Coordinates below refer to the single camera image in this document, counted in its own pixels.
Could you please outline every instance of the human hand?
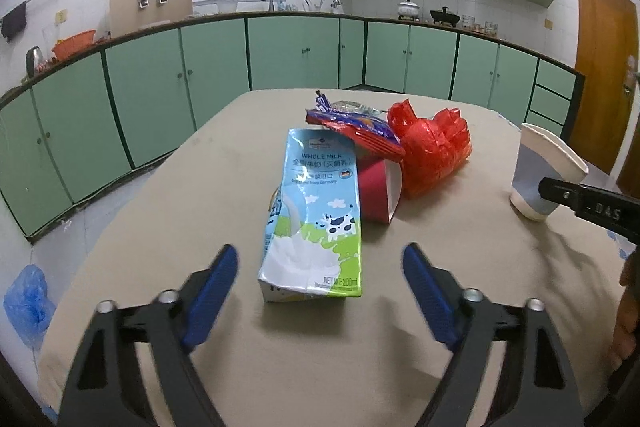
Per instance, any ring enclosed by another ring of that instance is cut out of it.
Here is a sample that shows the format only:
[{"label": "human hand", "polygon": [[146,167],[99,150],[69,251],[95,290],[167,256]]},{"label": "human hand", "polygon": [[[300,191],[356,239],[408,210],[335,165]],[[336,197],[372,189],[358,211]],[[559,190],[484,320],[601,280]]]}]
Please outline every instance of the human hand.
[{"label": "human hand", "polygon": [[636,279],[635,253],[625,261],[622,274],[620,274],[620,285],[626,288],[618,306],[616,326],[613,330],[613,341],[609,351],[609,358],[615,369],[619,368],[622,361],[628,359],[636,349],[634,331],[638,327],[638,319],[640,318],[640,303],[631,290],[631,285]]}]

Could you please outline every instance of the table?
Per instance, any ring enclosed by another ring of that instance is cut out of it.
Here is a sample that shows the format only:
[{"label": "table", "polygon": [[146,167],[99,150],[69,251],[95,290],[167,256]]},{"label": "table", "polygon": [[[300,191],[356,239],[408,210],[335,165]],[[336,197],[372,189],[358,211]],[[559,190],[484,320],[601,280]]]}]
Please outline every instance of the table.
[{"label": "table", "polygon": [[[387,108],[401,94],[329,90],[330,100]],[[401,272],[417,241],[435,266],[491,300],[542,299],[566,346],[585,407],[606,381],[622,269],[606,230],[559,208],[546,223],[509,203],[519,130],[485,108],[422,96],[419,116],[460,107],[474,151],[424,197],[401,201],[390,226],[363,225],[359,299],[262,301],[256,280],[271,195],[280,183],[287,129],[304,126],[311,89],[240,96],[185,142],[105,229],[49,327],[39,389],[56,409],[96,303],[149,302],[204,269],[223,243],[239,251],[239,274],[209,340],[192,354],[228,427],[413,427],[449,352],[431,337]],[[148,346],[145,386],[161,426],[172,425]],[[500,369],[492,350],[469,425],[481,425]]]}]

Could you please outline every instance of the light switch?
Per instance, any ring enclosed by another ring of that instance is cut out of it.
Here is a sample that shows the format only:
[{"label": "light switch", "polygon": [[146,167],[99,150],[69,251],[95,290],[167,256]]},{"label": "light switch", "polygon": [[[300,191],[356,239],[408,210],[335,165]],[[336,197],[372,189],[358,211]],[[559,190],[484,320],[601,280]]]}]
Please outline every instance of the light switch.
[{"label": "light switch", "polygon": [[56,12],[56,24],[62,24],[66,21],[66,8]]}]

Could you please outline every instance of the metal bolt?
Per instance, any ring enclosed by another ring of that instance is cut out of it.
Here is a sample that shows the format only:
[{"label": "metal bolt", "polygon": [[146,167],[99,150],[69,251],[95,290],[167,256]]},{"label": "metal bolt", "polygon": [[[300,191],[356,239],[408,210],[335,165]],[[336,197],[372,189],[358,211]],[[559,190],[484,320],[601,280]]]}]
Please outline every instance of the metal bolt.
[{"label": "metal bolt", "polygon": [[541,312],[545,309],[545,303],[540,299],[529,299],[527,301],[527,308],[535,312]]},{"label": "metal bolt", "polygon": [[162,304],[170,304],[178,300],[178,292],[176,290],[165,290],[158,296],[158,302]]},{"label": "metal bolt", "polygon": [[116,303],[113,301],[102,301],[95,307],[98,313],[109,313],[114,311],[114,309],[116,309]]},{"label": "metal bolt", "polygon": [[480,302],[484,299],[484,295],[480,290],[476,290],[475,288],[467,288],[462,296],[465,298],[465,301],[469,302]]}]

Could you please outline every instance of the gray paper cup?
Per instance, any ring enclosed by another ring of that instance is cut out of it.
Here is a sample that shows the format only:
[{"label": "gray paper cup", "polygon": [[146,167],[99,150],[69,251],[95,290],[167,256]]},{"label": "gray paper cup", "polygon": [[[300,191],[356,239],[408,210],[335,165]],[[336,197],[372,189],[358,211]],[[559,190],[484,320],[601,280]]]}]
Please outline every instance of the gray paper cup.
[{"label": "gray paper cup", "polygon": [[540,197],[538,185],[542,178],[578,184],[588,173],[587,164],[558,136],[525,123],[511,182],[511,203],[523,216],[544,221],[558,204]]}]

